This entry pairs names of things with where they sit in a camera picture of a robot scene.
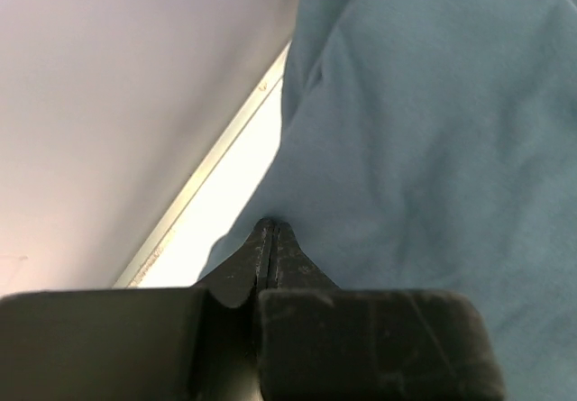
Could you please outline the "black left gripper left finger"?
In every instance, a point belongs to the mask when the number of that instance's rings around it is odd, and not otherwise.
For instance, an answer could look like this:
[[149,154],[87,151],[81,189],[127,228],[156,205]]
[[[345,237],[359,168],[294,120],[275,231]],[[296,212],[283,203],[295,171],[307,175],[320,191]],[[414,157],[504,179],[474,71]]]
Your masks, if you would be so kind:
[[258,400],[263,220],[191,287],[38,291],[1,301],[4,400]]

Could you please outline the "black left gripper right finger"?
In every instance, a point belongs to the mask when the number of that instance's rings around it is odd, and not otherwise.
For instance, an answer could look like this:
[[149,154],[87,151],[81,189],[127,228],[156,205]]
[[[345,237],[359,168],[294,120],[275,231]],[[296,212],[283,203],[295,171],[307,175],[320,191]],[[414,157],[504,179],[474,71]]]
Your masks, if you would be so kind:
[[481,314],[438,289],[343,290],[286,223],[261,221],[258,366],[267,400],[501,400]]

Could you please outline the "teal blue t shirt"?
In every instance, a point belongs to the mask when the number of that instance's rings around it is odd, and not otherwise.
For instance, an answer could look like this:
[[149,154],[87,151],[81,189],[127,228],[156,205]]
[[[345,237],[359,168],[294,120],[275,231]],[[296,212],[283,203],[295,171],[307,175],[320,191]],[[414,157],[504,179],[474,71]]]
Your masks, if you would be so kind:
[[263,217],[342,287],[451,289],[511,400],[576,397],[576,0],[299,0]]

